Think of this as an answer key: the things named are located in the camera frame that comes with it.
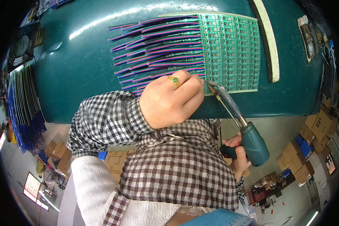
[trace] workbench surface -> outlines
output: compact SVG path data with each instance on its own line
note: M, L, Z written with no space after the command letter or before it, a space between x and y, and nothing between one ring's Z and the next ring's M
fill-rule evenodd
M296 23L304 13L295 2L263 0L263 3L276 38L280 81L271 84L267 80L261 40L258 91L231 96L247 118L307 115L313 109L319 86L321 55L307 63ZM83 99L121 90L109 51L116 43L107 41L121 31L108 31L108 26L183 11L219 11L255 17L248 0L74 0L46 11L40 25L44 28L43 43L34 50L37 89L45 120L70 123ZM205 97L191 118L228 117L216 98L210 96Z

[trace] black and white checkered sleeve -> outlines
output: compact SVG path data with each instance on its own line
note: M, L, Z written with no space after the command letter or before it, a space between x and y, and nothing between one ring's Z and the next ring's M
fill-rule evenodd
M142 134L153 131L142 115L139 98L114 91L81 102L66 146L74 158L98 156L109 146L133 144Z
M237 182L237 192L239 194L239 200L243 206L245 206L245 194L242 192L242 187L244 186L244 177L241 176Z

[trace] hand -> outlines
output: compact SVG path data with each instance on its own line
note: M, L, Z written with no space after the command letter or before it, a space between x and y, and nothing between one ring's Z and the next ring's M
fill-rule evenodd
M172 84L168 76L149 83L140 97L140 109L153 129L175 125L187 120L204 98L203 80L197 75L179 70L172 74L180 87Z
M241 133L237 132L234 137L222 140L222 142L228 147L236 147L241 142ZM242 173L251 165L251 162L246 158L244 147L238 146L235 152L237 158L232 161L230 167L235 173L236 180L239 181Z

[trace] white knit sleeve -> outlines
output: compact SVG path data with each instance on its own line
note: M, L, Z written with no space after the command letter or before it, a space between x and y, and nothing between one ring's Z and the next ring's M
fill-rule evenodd
M95 156L82 156L72 162L72 175L77 202L83 220L88 225L101 225L110 194L117 182L104 163Z

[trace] finger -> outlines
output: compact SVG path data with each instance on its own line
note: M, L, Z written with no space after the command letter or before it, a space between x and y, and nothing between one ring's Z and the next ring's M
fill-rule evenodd
M229 147L229 146L230 146L230 143L231 143L231 141L232 141L233 139L234 139L234 138L232 137L232 138L230 138L230 139L222 140L222 142L223 142L224 145L226 145L227 147Z
M176 77L178 79L178 81L180 82L180 86L182 84L184 84L191 77L191 75L185 70L176 71L175 73L173 73L170 76ZM162 86L166 90L173 90L174 91L174 90L178 89L178 87L175 84L172 84L171 80L169 80L169 79L167 79L166 82L163 82Z
M239 146L241 143L241 136L235 135L230 142L228 142L229 147L236 147Z
M187 119L199 108L201 103L203 102L205 95L203 93L203 89L199 90L191 99L189 99L183 105L183 114L187 116Z
M245 152L244 147L238 146L235 149L235 152L236 152L236 156L237 156L238 161L242 161L242 162L246 161L247 162L246 152Z
M191 76L190 79L188 79L183 85L176 89L174 93L176 100L184 105L200 90L203 92L203 83L201 80L202 79L200 79L197 75Z
M154 80L153 82L151 82L150 84L157 84L160 85L164 82L166 82L168 80L168 76L161 76L158 79Z

